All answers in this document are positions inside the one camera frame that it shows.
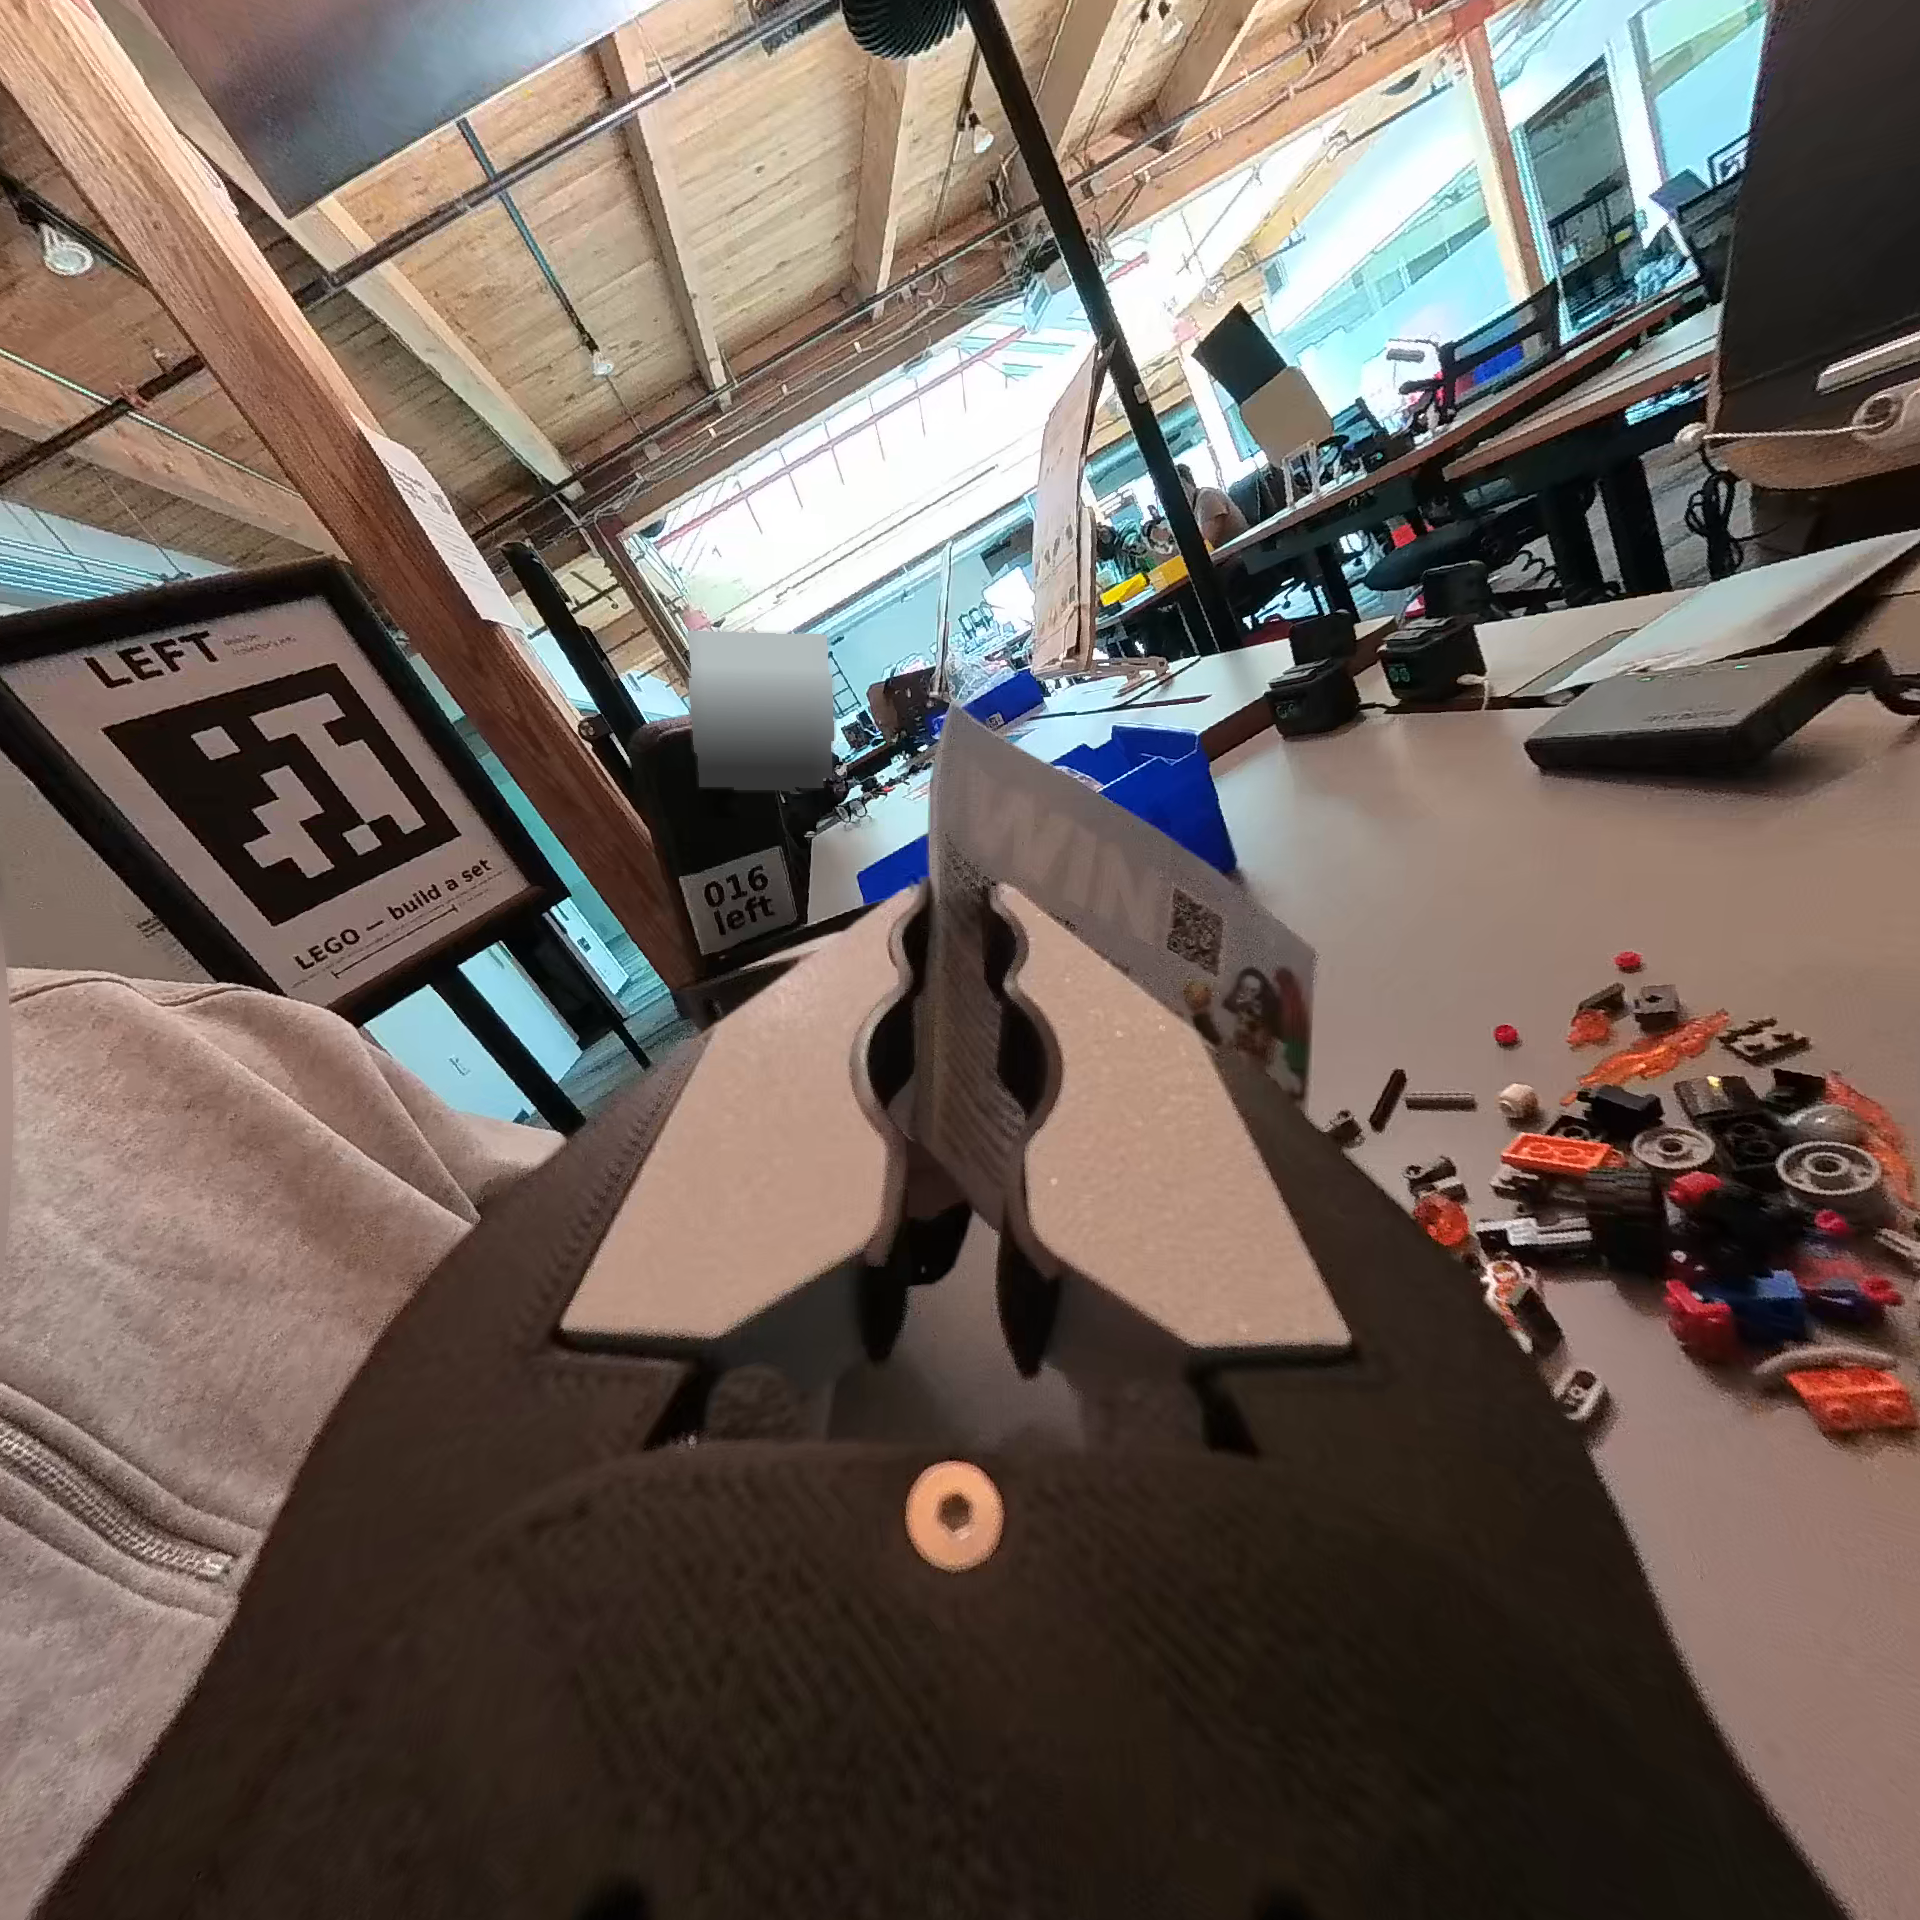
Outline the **cardboard display board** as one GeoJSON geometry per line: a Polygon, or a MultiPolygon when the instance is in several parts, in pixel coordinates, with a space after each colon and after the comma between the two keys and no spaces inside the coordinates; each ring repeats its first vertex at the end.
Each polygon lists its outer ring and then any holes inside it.
{"type": "Polygon", "coordinates": [[[1163,681],[1169,662],[1098,659],[1094,511],[1087,494],[1088,437],[1112,353],[1094,344],[1069,376],[1040,435],[1040,479],[1033,507],[1033,621],[1030,667],[1039,681],[1113,679],[1127,686],[1163,681]]]}

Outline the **black floor lamp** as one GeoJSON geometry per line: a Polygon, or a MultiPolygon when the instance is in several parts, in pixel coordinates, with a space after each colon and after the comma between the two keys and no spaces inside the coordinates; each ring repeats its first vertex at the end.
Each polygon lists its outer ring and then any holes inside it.
{"type": "Polygon", "coordinates": [[[969,16],[968,2],[842,2],[854,45],[873,59],[911,62],[942,47],[969,16]]]}

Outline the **black power bank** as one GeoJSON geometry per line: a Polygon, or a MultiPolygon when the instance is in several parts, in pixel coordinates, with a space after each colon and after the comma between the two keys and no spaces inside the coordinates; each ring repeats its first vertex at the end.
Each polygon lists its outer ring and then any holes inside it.
{"type": "Polygon", "coordinates": [[[1523,751],[1550,776],[1741,776],[1853,685],[1838,648],[1619,674],[1553,710],[1523,751]]]}

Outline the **lego instruction booklet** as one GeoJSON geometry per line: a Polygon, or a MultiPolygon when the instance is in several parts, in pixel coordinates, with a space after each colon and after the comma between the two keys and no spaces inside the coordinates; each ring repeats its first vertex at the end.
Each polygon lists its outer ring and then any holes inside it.
{"type": "Polygon", "coordinates": [[[919,1139],[987,1219],[1002,1213],[1024,1110],[1002,1074],[1008,885],[1217,1049],[1297,1097],[1313,1061],[1315,953],[1240,878],[1195,737],[1119,727],[1059,761],[969,715],[950,720],[929,803],[929,951],[919,1139]]]}

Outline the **orange flame lego brick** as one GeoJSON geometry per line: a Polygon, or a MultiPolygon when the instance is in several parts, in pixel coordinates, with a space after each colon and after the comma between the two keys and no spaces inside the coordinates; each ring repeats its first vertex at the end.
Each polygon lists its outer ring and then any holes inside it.
{"type": "Polygon", "coordinates": [[[1571,1107],[1594,1089],[1627,1089],[1679,1073],[1680,1066],[1698,1058],[1727,1032],[1730,1014],[1720,1008],[1711,1015],[1695,1017],[1686,1025],[1665,1032],[1662,1035],[1645,1039],[1633,1047],[1621,1047],[1577,1077],[1571,1093],[1562,1097],[1571,1107]]]}

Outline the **black framed marker sign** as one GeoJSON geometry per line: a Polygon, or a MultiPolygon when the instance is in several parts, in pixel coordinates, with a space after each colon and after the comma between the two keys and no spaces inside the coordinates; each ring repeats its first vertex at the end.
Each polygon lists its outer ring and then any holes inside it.
{"type": "Polygon", "coordinates": [[[334,561],[5,616],[5,767],[207,978],[565,1135],[653,1066],[557,861],[334,561]]]}

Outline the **pile of lego pieces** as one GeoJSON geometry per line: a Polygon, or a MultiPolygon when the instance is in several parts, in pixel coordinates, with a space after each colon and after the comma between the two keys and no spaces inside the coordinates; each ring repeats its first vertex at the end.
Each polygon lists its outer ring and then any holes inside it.
{"type": "Polygon", "coordinates": [[[1533,1127],[1502,1119],[1501,1091],[1417,1089],[1400,1069],[1322,1130],[1355,1152],[1416,1113],[1498,1123],[1480,1183],[1457,1154],[1416,1160],[1402,1183],[1574,1427],[1602,1432],[1616,1395],[1571,1347],[1553,1285],[1595,1281],[1711,1386],[1787,1408],[1830,1445],[1915,1451],[1915,1165],[1878,1101],[1809,1069],[1806,1032],[1759,1015],[1669,1077],[1562,1105],[1613,1053],[1714,1010],[1619,949],[1569,1010],[1569,1083],[1549,1069],[1507,1081],[1536,1089],[1533,1127]]]}

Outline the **wooden building post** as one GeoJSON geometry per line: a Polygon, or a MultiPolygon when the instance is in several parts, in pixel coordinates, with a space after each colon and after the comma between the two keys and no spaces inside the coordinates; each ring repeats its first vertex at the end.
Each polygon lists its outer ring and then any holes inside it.
{"type": "Polygon", "coordinates": [[[89,6],[2,6],[2,81],[127,246],[343,558],[675,990],[697,973],[679,885],[561,688],[475,600],[349,376],[89,6]]]}

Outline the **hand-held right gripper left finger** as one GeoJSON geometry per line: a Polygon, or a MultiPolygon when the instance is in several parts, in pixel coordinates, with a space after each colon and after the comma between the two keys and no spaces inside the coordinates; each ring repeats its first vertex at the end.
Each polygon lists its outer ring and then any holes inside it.
{"type": "Polygon", "coordinates": [[[561,1339],[697,1363],[886,1361],[909,1146],[873,1081],[917,992],[923,887],[811,946],[707,1039],[623,1198],[561,1339]]]}

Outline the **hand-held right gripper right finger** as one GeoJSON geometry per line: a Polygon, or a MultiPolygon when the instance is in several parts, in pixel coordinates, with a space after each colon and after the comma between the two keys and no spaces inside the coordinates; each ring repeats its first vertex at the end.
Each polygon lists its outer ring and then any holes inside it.
{"type": "Polygon", "coordinates": [[[1000,1325],[1024,1374],[1322,1365],[1354,1334],[1213,1045],[992,887],[1000,1325]]]}

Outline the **black metal pole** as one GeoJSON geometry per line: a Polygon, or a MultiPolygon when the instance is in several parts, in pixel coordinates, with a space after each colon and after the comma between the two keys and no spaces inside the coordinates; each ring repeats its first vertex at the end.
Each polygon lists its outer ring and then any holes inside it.
{"type": "Polygon", "coordinates": [[[1247,630],[1218,582],[1209,547],[1200,536],[1184,481],[1166,446],[1162,422],[1145,394],[1134,351],[1117,315],[1098,255],[1074,211],[1073,190],[1055,151],[1053,136],[1046,129],[1040,106],[1026,83],[1018,47],[994,2],[965,2],[965,14],[1000,106],[1007,111],[1018,155],[1048,217],[1073,288],[1081,297],[1095,344],[1107,353],[1109,373],[1134,431],[1145,473],[1155,485],[1176,547],[1187,562],[1187,587],[1202,623],[1202,635],[1195,645],[1206,655],[1233,651],[1247,638],[1247,630]]]}

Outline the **wooden office desk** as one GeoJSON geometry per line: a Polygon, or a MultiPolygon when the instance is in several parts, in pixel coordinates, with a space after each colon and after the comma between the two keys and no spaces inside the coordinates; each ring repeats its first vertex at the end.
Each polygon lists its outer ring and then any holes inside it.
{"type": "Polygon", "coordinates": [[[1502,454],[1482,455],[1482,449],[1521,432],[1582,382],[1607,376],[1649,345],[1679,344],[1686,351],[1712,353],[1720,319],[1721,311],[1691,287],[1635,307],[1581,335],[1558,357],[1471,398],[1455,423],[1435,429],[1414,451],[1258,521],[1247,536],[1224,545],[1215,561],[1224,569],[1242,566],[1249,571],[1267,571],[1297,558],[1319,558],[1347,536],[1376,534],[1405,521],[1425,529],[1449,498],[1455,483],[1490,472],[1502,459],[1502,454]]]}

